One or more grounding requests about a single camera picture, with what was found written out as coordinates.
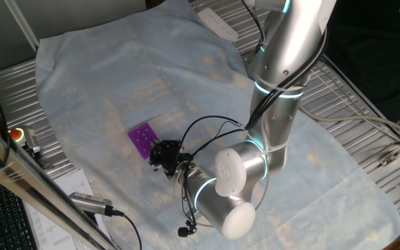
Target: power strip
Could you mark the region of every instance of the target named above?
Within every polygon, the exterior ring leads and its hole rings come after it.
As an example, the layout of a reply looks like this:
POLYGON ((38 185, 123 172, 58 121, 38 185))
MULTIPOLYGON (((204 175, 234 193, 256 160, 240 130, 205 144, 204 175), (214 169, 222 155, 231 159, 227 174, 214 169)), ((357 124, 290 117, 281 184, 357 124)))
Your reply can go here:
POLYGON ((220 18, 213 10, 206 8, 199 13, 197 13, 200 19, 205 22, 205 24, 214 33, 216 33, 221 38, 228 40, 230 42, 235 42, 239 38, 239 34, 234 31, 231 26, 229 26, 222 18, 220 18))

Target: black keyboard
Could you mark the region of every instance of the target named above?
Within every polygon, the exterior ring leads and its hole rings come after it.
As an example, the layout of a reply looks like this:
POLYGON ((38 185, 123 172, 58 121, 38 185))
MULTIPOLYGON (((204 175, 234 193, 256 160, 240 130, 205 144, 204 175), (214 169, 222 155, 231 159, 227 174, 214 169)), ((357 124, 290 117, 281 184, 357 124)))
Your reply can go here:
POLYGON ((0 249, 37 249, 22 200, 1 184, 0 249))

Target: white cloth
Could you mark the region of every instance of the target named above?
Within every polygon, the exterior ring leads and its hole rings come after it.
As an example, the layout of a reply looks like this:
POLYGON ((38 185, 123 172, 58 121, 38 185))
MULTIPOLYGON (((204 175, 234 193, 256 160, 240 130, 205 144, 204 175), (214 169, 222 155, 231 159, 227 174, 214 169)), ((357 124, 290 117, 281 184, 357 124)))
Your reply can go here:
MULTIPOLYGON (((253 82, 233 45, 201 23, 185 0, 40 41, 37 91, 64 152, 83 168, 96 195, 111 199, 137 224, 144 249, 382 249, 400 235, 400 216, 342 146, 297 115, 288 163, 247 235, 226 240, 213 228, 188 238, 172 201, 173 185, 154 172, 126 133, 149 122, 161 139, 178 139, 204 115, 249 117, 253 82)), ((197 124, 193 152, 219 121, 197 124)), ((224 137, 198 159, 244 139, 224 137)), ((137 249, 125 219, 106 218, 122 249, 137 249)))

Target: silver microphone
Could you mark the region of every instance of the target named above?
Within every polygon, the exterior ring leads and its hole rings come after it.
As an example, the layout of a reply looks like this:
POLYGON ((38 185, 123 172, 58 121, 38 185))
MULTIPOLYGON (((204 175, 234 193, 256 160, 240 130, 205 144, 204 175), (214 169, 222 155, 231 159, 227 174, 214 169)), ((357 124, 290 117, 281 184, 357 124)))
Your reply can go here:
POLYGON ((112 215, 120 215, 118 213, 122 214, 122 212, 113 208, 113 203, 109 199, 104 199, 88 194, 81 194, 79 192, 73 192, 69 195, 69 198, 75 203, 78 208, 85 212, 106 215, 109 217, 111 217, 112 215))

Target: purple object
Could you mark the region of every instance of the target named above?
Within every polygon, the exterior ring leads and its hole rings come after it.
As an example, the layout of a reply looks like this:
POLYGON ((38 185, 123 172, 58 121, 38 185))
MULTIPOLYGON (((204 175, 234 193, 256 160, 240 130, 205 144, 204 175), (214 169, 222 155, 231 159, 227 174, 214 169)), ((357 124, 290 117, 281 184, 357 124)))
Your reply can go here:
POLYGON ((148 123, 129 131, 128 136, 143 159, 147 159, 151 155, 151 142, 160 141, 148 123))

